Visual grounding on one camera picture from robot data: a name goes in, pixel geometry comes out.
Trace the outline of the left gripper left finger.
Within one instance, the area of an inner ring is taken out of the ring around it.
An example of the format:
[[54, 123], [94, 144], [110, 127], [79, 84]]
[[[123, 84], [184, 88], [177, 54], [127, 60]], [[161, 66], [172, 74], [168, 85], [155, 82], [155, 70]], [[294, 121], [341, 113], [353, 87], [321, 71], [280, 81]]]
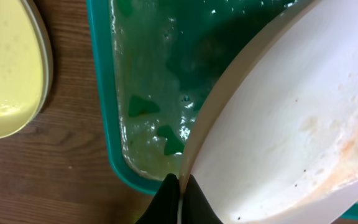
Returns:
[[179, 181], [175, 174], [168, 174], [135, 224], [177, 224], [179, 199]]

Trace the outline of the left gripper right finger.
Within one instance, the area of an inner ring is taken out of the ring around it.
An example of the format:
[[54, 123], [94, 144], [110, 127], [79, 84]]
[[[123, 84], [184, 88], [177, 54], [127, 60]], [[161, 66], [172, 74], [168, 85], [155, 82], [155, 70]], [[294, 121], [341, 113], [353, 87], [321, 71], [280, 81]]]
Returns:
[[223, 224], [193, 175], [189, 176], [181, 210], [181, 224]]

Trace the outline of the white plate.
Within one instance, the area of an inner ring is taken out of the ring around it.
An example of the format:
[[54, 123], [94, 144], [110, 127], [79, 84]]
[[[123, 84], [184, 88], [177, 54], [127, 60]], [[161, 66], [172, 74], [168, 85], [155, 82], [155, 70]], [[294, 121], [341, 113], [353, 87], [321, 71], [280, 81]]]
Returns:
[[358, 201], [358, 0], [298, 1], [217, 81], [180, 169], [223, 223], [331, 223]]

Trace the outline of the yellow plate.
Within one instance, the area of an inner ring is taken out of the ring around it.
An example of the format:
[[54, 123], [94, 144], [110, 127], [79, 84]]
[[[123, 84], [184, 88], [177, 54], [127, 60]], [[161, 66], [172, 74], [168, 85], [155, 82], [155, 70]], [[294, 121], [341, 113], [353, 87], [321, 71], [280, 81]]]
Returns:
[[52, 46], [37, 6], [0, 0], [0, 139], [40, 113], [52, 82]]

